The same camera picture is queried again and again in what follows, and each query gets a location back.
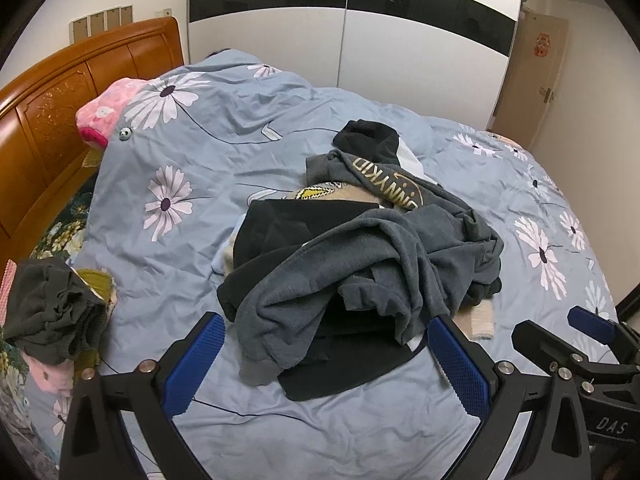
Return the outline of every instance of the wooden headboard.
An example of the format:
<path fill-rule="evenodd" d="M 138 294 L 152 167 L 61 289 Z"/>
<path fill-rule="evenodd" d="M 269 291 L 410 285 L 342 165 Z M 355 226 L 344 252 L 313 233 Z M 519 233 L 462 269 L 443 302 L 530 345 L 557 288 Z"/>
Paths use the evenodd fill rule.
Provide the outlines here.
<path fill-rule="evenodd" d="M 156 18 L 63 48 L 0 89 L 0 276 L 95 171 L 82 167 L 78 108 L 120 78 L 152 79 L 182 64 L 177 22 Z"/>

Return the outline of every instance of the blue gripper pad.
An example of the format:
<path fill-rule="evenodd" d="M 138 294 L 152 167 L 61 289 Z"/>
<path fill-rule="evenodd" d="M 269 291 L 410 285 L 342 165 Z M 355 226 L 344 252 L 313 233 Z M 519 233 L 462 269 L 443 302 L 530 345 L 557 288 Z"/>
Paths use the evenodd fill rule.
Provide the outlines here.
<path fill-rule="evenodd" d="M 489 383 L 439 318 L 431 319 L 427 334 L 429 347 L 465 411 L 484 420 L 490 408 Z"/>
<path fill-rule="evenodd" d="M 603 345 L 608 345 L 616 338 L 616 324 L 602 319 L 593 312 L 580 306 L 574 306 L 566 316 L 569 325 Z"/>
<path fill-rule="evenodd" d="M 225 322 L 214 314 L 164 381 L 162 409 L 167 416 L 187 411 L 224 342 Z"/>

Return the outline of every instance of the dark green floral mattress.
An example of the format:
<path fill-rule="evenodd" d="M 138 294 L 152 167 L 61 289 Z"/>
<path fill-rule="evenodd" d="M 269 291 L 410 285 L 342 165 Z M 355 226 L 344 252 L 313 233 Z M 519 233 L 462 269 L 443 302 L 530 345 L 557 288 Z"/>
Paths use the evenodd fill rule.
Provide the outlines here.
<path fill-rule="evenodd" d="M 51 223 L 32 251 L 32 258 L 55 256 L 73 264 L 82 247 L 97 175 L 96 172 L 82 185 Z M 28 371 L 20 351 L 4 342 L 0 327 L 0 422 L 34 474 L 42 480 L 53 480 L 58 478 L 59 460 L 31 423 L 29 401 L 24 397 L 24 385 L 32 380 Z M 53 421 L 51 431 L 56 436 L 64 431 L 69 403 L 69 398 L 60 396 L 48 406 Z"/>

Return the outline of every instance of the wardrobe door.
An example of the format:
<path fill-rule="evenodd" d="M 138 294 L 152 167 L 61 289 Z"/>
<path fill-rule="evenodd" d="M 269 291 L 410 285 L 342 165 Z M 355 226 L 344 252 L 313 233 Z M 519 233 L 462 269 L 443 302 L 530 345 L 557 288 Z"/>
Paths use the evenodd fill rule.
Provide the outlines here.
<path fill-rule="evenodd" d="M 189 0 L 191 62 L 236 48 L 336 86 L 346 0 Z"/>
<path fill-rule="evenodd" d="M 520 0 L 348 0 L 338 86 L 484 129 Z"/>

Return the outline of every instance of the pink pillow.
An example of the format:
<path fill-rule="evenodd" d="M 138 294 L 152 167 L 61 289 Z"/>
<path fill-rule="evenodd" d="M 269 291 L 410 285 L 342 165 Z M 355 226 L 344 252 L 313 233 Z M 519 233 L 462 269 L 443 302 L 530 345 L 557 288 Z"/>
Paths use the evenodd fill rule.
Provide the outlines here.
<path fill-rule="evenodd" d="M 92 148 L 106 149 L 124 107 L 147 83 L 145 79 L 118 79 L 80 108 L 76 113 L 76 124 L 82 140 Z"/>

